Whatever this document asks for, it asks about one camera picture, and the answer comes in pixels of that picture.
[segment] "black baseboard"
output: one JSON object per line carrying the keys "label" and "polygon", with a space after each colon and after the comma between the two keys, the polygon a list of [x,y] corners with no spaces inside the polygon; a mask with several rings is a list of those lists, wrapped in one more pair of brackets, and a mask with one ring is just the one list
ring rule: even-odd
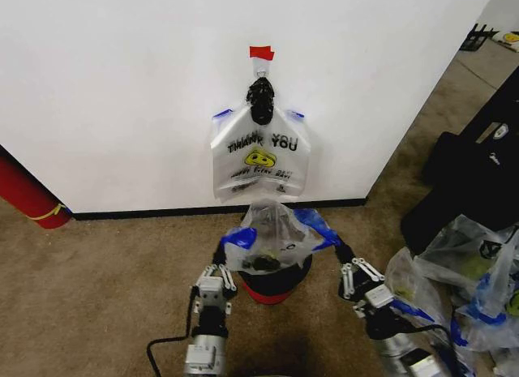
{"label": "black baseboard", "polygon": [[[341,199],[341,200],[320,200],[303,201],[301,203],[285,203],[290,208],[330,208],[330,207],[357,207],[364,205],[364,199]],[[161,216],[190,216],[190,215],[209,215],[215,213],[242,213],[246,212],[248,205],[231,205],[220,207],[198,207],[198,208],[177,208],[177,209],[151,209],[147,211],[121,211],[121,212],[80,212],[73,216],[77,221],[97,221],[102,219],[134,219],[144,217]]]}

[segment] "red object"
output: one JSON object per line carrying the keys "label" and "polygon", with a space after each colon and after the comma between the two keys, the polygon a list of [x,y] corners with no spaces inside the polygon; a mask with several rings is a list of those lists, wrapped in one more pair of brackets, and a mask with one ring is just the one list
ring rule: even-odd
{"label": "red object", "polygon": [[257,293],[254,290],[252,290],[251,288],[249,288],[249,286],[246,284],[245,281],[243,282],[243,286],[245,287],[247,292],[251,295],[251,297],[255,301],[257,301],[261,304],[267,304],[269,306],[283,302],[290,296],[290,294],[293,291],[293,289],[292,289],[292,290],[289,290],[287,293],[276,294],[274,296],[265,296],[264,294]]}
{"label": "red object", "polygon": [[249,54],[251,58],[257,57],[266,59],[267,61],[272,61],[272,59],[274,58],[274,52],[272,51],[271,46],[249,46]]}
{"label": "red object", "polygon": [[67,223],[71,214],[27,170],[0,152],[0,196],[44,229]]}

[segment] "yellow smiley face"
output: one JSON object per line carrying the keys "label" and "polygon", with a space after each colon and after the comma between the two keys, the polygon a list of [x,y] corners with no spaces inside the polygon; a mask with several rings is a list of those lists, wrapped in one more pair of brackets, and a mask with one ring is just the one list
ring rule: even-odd
{"label": "yellow smiley face", "polygon": [[519,35],[508,32],[504,34],[503,39],[507,42],[515,43],[519,41]]}
{"label": "yellow smiley face", "polygon": [[276,156],[265,152],[262,148],[254,148],[245,159],[247,165],[272,168],[276,164]]}

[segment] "yellow object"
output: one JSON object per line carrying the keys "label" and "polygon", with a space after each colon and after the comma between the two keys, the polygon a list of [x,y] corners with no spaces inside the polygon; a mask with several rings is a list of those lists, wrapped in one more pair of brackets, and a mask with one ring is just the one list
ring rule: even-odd
{"label": "yellow object", "polygon": [[276,156],[270,152],[265,152],[262,148],[253,148],[245,159],[245,163],[272,168],[276,164]]}
{"label": "yellow object", "polygon": [[516,290],[506,305],[506,311],[511,316],[519,316],[519,290]]}
{"label": "yellow object", "polygon": [[507,32],[506,34],[503,35],[503,39],[507,42],[515,43],[515,42],[519,41],[519,35],[513,34],[511,32]]}
{"label": "yellow object", "polygon": [[37,217],[30,217],[30,216],[27,216],[29,219],[31,219],[32,221],[41,221],[42,219],[45,219],[49,216],[52,216],[52,215],[57,215],[59,210],[62,209],[62,208],[66,208],[63,204],[58,204],[55,208],[53,208],[49,213],[46,213],[45,215],[42,215],[42,216],[37,216]]}

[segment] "floor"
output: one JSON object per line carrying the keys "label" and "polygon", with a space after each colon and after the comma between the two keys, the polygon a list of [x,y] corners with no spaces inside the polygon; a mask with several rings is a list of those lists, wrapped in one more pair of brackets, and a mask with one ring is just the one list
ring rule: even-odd
{"label": "floor", "polygon": [[[459,53],[367,205],[321,211],[358,256],[383,269],[404,246],[399,222],[428,191],[418,177],[436,138],[459,132],[518,64],[519,54],[492,41]],[[44,230],[0,202],[0,375],[151,376],[146,344],[182,333],[189,286],[239,221],[71,221]],[[324,251],[281,305],[258,305],[241,289],[228,319],[229,376],[380,375],[362,321],[337,296],[338,273]],[[164,376],[182,375],[186,347],[157,348]]]}

